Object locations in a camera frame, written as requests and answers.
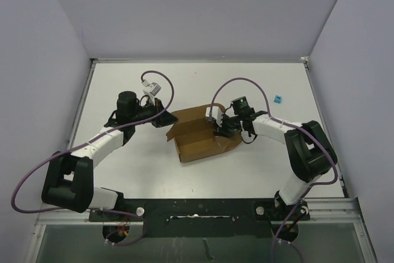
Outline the brown cardboard box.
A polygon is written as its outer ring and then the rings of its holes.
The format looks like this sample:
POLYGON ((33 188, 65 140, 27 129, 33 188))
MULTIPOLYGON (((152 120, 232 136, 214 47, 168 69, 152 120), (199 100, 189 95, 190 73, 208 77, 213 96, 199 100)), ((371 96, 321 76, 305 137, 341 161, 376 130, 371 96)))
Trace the brown cardboard box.
POLYGON ((212 123, 207 122, 209 105, 186 108, 172 114, 178 121, 166 133, 173 140, 181 163, 188 163, 234 150, 241 143, 241 134, 233 138, 214 135, 212 123))

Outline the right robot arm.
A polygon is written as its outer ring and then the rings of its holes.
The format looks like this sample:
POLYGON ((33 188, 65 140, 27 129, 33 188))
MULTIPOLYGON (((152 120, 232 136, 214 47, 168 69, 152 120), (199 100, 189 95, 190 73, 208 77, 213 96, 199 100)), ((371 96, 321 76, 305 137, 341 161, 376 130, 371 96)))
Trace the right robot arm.
POLYGON ((206 119, 214 127, 214 135, 233 138, 240 132, 256 139, 268 137, 284 144, 291 165, 291 175, 275 194, 273 210, 281 219, 287 219, 296 211, 296 202, 309 190, 312 184, 334 169, 336 153, 320 123, 292 123, 274 119, 267 111, 255 111, 246 97, 231 102, 234 115, 228 116, 219 107, 206 108, 206 119))

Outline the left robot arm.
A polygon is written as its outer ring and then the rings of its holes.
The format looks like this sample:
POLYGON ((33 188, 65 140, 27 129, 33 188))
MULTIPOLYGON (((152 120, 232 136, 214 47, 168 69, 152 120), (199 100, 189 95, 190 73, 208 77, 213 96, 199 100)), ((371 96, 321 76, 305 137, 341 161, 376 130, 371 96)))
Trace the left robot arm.
POLYGON ((74 212, 103 209, 104 215, 116 221, 123 217, 123 194, 94 185, 94 169, 110 153, 125 146, 139 124, 156 128, 175 124, 178 118, 166 111, 159 99, 140 105, 136 93, 118 95, 116 110, 100 132, 85 146, 49 161, 41 199, 44 203, 74 212))

